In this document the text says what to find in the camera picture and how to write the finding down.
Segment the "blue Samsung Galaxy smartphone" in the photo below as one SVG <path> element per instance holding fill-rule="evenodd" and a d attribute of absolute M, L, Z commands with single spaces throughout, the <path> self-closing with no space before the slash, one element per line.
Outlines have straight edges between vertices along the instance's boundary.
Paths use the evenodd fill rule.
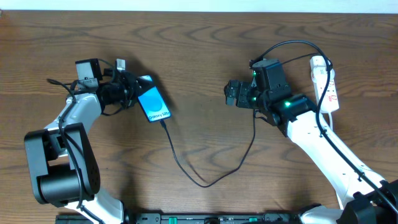
<path fill-rule="evenodd" d="M 149 91 L 140 93 L 138 102 L 148 120 L 153 123 L 172 116 L 158 88 L 154 85 Z"/>

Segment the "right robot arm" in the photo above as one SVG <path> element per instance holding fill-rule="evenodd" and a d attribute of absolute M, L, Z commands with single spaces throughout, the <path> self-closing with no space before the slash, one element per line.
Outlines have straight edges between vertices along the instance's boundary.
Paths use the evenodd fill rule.
<path fill-rule="evenodd" d="M 254 109 L 298 145 L 334 188 L 339 209 L 312 205 L 294 216 L 297 223 L 397 223 L 397 182 L 387 182 L 363 163 L 317 116 L 307 96 L 293 95 L 277 59 L 252 65 L 251 82 L 230 80 L 226 104 Z"/>

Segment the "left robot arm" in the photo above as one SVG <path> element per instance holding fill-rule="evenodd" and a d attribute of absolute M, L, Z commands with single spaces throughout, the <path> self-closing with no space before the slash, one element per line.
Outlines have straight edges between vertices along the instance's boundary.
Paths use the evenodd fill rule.
<path fill-rule="evenodd" d="M 32 191 L 40 204 L 74 210 L 92 223 L 136 223 L 136 215 L 101 186 L 88 133 L 106 106 L 118 103 L 126 110 L 154 82 L 148 75 L 126 71 L 122 59 L 107 69 L 101 69 L 100 62 L 77 61 L 78 78 L 71 84 L 48 80 L 68 95 L 64 109 L 50 124 L 24 137 Z"/>

